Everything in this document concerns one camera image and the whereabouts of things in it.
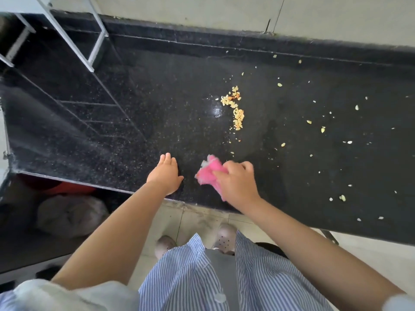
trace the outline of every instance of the red object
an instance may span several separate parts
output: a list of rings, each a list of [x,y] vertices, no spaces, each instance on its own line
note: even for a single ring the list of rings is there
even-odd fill
[[[220,185],[217,182],[217,178],[212,173],[212,171],[221,171],[224,173],[229,173],[228,170],[222,166],[219,158],[215,157],[214,155],[208,155],[207,161],[204,160],[202,162],[202,166],[200,170],[195,175],[195,178],[198,180],[199,184],[210,184],[215,190],[220,194],[222,201],[225,201],[222,196],[222,190],[220,189]]]
[[[53,179],[35,177],[32,175],[18,174],[18,177],[30,188],[45,193],[47,195],[55,194],[91,194],[96,190],[83,184],[58,181]]]

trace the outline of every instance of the person's right hand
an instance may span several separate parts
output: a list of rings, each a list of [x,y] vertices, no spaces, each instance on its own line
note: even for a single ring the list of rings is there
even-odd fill
[[[222,195],[229,204],[244,213],[246,207],[252,206],[260,199],[254,178],[254,166],[248,161],[227,161],[223,167],[229,174],[213,172],[222,189]]]

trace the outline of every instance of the hand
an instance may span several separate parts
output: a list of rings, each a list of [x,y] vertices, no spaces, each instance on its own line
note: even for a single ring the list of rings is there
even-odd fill
[[[183,176],[179,176],[176,159],[174,157],[171,158],[168,152],[160,156],[157,167],[147,177],[147,183],[158,183],[158,185],[166,189],[166,195],[169,195],[179,188],[183,179]]]
[[[242,163],[227,161],[223,167],[228,169],[229,174],[213,172],[222,189],[222,195],[229,204],[244,213],[246,207],[252,206],[261,199],[255,183],[254,166],[248,161]]]

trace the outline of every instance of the shirt sleeve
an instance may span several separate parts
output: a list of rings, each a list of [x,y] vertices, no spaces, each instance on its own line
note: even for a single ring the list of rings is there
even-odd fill
[[[415,299],[407,294],[399,294],[389,298],[382,307],[382,311],[413,311]]]
[[[16,302],[33,311],[137,311],[139,294],[120,282],[67,290],[43,279],[20,284]]]

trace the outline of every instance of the button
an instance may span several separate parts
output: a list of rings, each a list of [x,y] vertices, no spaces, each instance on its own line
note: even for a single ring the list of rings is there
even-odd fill
[[[219,303],[224,303],[226,301],[226,296],[221,293],[215,294],[215,301]]]

